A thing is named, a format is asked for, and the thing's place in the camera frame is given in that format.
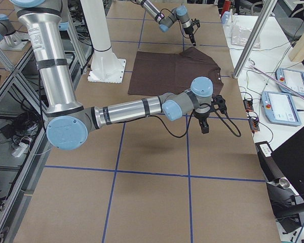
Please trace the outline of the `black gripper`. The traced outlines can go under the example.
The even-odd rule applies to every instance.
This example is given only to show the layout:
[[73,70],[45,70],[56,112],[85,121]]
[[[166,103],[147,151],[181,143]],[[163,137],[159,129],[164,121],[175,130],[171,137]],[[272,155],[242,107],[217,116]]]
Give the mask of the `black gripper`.
[[209,133],[209,125],[207,123],[207,118],[211,113],[211,106],[207,103],[200,104],[200,107],[194,111],[195,118],[198,119],[199,125],[201,127],[201,132],[203,134]]
[[189,40],[191,41],[192,45],[196,46],[193,26],[194,26],[193,22],[186,22],[183,24],[183,30],[185,34],[189,36]]

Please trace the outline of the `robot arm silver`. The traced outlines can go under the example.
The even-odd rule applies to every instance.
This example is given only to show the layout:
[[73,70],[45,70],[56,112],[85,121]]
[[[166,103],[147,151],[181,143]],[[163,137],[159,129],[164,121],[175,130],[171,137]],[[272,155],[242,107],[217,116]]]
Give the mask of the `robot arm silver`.
[[[91,131],[105,125],[124,123],[164,112],[170,121],[181,118],[189,111],[210,112],[213,84],[209,78],[197,77],[191,87],[175,95],[160,96],[106,106],[84,108],[77,101],[59,32],[64,8],[62,1],[10,1],[15,6],[19,21],[27,28],[36,59],[39,76],[43,81],[49,107],[46,111],[47,138],[62,150],[73,150],[83,145]],[[183,25],[193,45],[196,45],[193,26],[185,6],[175,8],[173,17],[165,17],[150,1],[134,1],[142,6],[167,31],[175,21]],[[102,1],[94,13],[94,1],[81,1],[91,37],[94,55],[89,80],[121,83],[126,60],[113,53]]]
[[181,5],[179,7],[168,9],[157,9],[157,7],[151,1],[131,1],[136,5],[140,5],[147,13],[158,23],[162,32],[167,32],[170,27],[179,22],[181,25],[180,31],[184,38],[188,38],[192,45],[196,46],[194,27],[200,28],[200,20],[191,19],[189,17],[186,6]]

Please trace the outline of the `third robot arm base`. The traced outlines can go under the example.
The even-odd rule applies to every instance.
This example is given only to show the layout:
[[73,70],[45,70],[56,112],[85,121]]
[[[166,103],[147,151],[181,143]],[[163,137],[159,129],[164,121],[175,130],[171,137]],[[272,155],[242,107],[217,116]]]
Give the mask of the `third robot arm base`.
[[0,48],[4,51],[22,51],[29,41],[28,33],[18,32],[5,14],[0,14]]

